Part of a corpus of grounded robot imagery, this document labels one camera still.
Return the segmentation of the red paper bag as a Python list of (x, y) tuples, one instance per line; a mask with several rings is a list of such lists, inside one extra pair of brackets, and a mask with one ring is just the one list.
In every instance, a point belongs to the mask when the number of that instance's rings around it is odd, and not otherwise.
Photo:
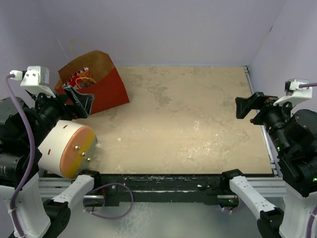
[(75, 41), (75, 39), (72, 39), (69, 42), (69, 47), (74, 55), (74, 60), (58, 71), (60, 80), (55, 86), (55, 91), (62, 94), (62, 87), (65, 86), (64, 84), (69, 80), (69, 77), (76, 71), (87, 66), (90, 70), (91, 77), (96, 81), (96, 84), (75, 90), (79, 93), (95, 95), (95, 100), (91, 109), (92, 114), (129, 103), (124, 83), (110, 56), (99, 50), (94, 50), (78, 56), (72, 47), (72, 43)]

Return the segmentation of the white cylinder with orange lid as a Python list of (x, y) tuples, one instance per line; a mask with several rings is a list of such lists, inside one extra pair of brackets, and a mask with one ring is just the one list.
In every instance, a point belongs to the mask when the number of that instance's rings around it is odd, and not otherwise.
[(86, 125), (60, 120), (39, 146), (38, 166), (58, 176), (73, 179), (91, 161), (97, 138)]

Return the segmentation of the red cookie snack bag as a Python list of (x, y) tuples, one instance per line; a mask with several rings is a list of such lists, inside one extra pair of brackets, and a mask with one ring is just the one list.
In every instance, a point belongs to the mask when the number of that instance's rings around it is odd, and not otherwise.
[(91, 77), (90, 70), (86, 66), (73, 73), (64, 85), (72, 86), (75, 89), (81, 89), (90, 87), (94, 84), (96, 84), (96, 81)]

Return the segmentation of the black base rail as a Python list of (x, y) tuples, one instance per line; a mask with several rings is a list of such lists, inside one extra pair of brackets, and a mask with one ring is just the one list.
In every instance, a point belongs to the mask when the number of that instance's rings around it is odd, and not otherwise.
[(228, 208), (239, 198), (220, 174), (100, 174), (85, 198), (100, 199), (105, 206), (120, 202), (203, 203)]

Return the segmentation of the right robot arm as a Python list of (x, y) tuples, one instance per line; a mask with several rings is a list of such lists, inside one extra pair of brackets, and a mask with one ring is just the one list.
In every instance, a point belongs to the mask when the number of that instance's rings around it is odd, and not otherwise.
[(220, 188), (235, 193), (252, 211), (264, 238), (314, 238), (317, 230), (317, 114), (301, 109), (294, 114), (289, 97), (278, 98), (256, 92), (237, 97), (236, 117), (243, 119), (251, 110), (250, 122), (262, 125), (278, 153), (285, 183), (285, 208), (268, 202), (238, 169), (223, 172)]

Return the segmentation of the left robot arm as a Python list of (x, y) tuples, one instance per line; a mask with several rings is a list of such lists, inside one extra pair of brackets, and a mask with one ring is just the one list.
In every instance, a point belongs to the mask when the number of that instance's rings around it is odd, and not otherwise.
[(0, 194), (14, 225), (16, 238), (56, 238), (67, 227), (72, 208), (84, 195), (102, 189), (100, 173), (82, 170), (61, 194), (43, 201), (39, 190), (41, 157), (53, 149), (39, 146), (60, 120), (85, 119), (94, 95), (81, 94), (70, 86), (64, 93), (40, 93), (35, 107), (21, 98), (9, 97), (0, 104)]

